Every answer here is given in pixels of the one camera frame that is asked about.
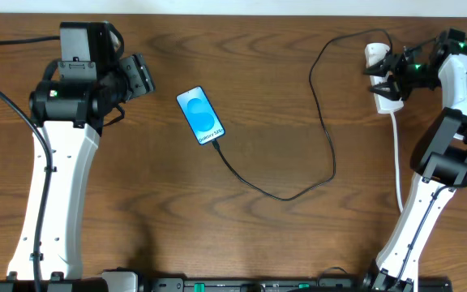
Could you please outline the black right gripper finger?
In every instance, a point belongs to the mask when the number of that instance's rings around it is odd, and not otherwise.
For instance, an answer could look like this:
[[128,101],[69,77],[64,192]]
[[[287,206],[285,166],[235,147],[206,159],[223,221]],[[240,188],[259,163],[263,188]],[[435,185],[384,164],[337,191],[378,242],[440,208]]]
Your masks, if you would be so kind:
[[364,70],[364,75],[385,77],[388,72],[393,72],[396,66],[396,54],[386,54],[381,60]]
[[401,90],[396,81],[386,81],[380,84],[372,85],[370,92],[378,94],[390,101],[401,100]]

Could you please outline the blue Galaxy smartphone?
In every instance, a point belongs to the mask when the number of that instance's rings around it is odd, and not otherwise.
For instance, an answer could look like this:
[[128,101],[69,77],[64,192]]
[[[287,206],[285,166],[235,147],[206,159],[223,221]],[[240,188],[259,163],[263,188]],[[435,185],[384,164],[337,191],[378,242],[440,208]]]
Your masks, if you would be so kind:
[[180,93],[176,100],[200,145],[225,135],[225,128],[202,87]]

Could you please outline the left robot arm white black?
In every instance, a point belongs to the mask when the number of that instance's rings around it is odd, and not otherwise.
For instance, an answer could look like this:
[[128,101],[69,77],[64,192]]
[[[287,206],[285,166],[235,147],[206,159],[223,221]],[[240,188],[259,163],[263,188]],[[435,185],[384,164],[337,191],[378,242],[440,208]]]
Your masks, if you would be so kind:
[[142,54],[124,56],[107,21],[63,22],[53,60],[29,97],[23,120],[34,140],[24,225],[0,291],[147,291],[128,268],[84,277],[81,229],[92,160],[109,114],[155,86]]

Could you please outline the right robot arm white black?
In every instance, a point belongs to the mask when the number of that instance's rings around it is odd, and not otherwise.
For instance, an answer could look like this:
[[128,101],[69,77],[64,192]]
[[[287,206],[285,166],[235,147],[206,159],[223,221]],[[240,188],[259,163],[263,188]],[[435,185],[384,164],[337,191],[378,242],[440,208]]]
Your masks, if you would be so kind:
[[389,45],[365,48],[366,75],[379,113],[400,110],[415,88],[441,88],[442,111],[416,144],[410,158],[409,196],[384,248],[376,256],[361,290],[447,290],[418,276],[419,258],[445,205],[467,187],[467,38],[456,29],[430,43],[426,63],[416,62],[422,47],[395,54]]

